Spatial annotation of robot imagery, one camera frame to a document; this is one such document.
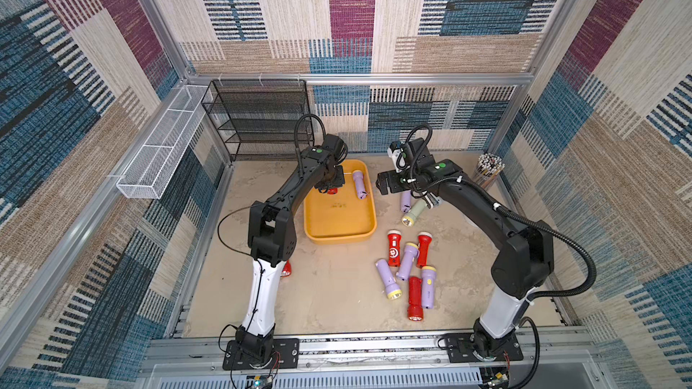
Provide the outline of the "mint green flashlight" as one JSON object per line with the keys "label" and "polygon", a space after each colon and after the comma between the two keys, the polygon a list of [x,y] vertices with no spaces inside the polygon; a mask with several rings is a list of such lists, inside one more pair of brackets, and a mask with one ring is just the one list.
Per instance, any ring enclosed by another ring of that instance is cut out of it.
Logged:
{"label": "mint green flashlight", "polygon": [[428,209],[425,199],[418,199],[416,203],[402,217],[402,224],[406,227],[412,227],[419,220],[424,211]]}

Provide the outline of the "yellow plastic storage tray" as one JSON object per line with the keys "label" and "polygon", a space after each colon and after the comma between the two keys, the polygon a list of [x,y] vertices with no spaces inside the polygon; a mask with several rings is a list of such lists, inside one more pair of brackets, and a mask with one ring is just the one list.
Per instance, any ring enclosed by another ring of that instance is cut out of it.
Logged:
{"label": "yellow plastic storage tray", "polygon": [[[347,244],[367,241],[378,227],[376,206],[366,164],[362,160],[342,163],[345,184],[338,194],[330,196],[313,189],[303,203],[304,231],[317,245]],[[364,174],[368,197],[357,197],[352,173]]]}

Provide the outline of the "red flashlight two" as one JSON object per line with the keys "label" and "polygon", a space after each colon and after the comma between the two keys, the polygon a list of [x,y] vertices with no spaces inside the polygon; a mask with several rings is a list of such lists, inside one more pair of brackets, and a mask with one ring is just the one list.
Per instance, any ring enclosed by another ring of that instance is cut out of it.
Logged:
{"label": "red flashlight two", "polygon": [[281,277],[290,277],[292,274],[292,266],[289,261],[285,263],[285,266],[282,270]]}

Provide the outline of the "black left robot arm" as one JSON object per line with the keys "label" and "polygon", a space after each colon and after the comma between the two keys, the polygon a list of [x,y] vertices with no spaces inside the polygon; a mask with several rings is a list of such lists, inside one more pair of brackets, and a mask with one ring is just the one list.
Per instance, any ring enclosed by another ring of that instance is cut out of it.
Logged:
{"label": "black left robot arm", "polygon": [[250,207],[252,296],[236,340],[264,340],[272,335],[280,275],[297,246],[297,209],[311,190],[343,185],[341,164],[347,154],[346,143],[340,137],[326,135],[322,145],[298,153],[296,169],[275,194]]}

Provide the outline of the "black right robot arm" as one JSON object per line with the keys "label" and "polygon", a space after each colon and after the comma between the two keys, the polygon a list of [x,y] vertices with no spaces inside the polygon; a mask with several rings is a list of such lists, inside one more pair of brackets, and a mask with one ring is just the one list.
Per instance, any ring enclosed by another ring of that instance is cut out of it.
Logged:
{"label": "black right robot arm", "polygon": [[[376,182],[383,196],[410,191],[425,201],[440,198],[480,228],[498,250],[490,270],[495,290],[474,324],[476,343],[508,340],[538,298],[581,295],[595,284],[596,263],[584,247],[548,223],[531,221],[505,207],[453,161],[436,161],[424,139],[393,142],[387,154],[394,167],[378,174]],[[544,291],[541,287],[554,271],[555,241],[578,253],[587,275],[578,286]]]}

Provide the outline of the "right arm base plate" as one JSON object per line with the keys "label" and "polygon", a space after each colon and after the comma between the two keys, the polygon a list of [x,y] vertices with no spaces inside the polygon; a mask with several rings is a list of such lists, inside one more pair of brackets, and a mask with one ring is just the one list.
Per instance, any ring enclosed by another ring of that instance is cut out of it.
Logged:
{"label": "right arm base plate", "polygon": [[439,347],[447,353],[451,363],[512,362],[524,359],[515,331],[500,339],[494,339],[484,332],[447,333],[441,338]]}

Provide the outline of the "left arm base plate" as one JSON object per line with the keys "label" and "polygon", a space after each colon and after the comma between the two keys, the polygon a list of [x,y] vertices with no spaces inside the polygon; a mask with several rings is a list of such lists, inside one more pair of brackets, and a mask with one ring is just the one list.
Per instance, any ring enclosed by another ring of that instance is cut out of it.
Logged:
{"label": "left arm base plate", "polygon": [[252,339],[243,343],[231,340],[225,348],[223,370],[269,370],[272,367],[278,367],[279,370],[294,369],[298,365],[299,353],[299,338]]}

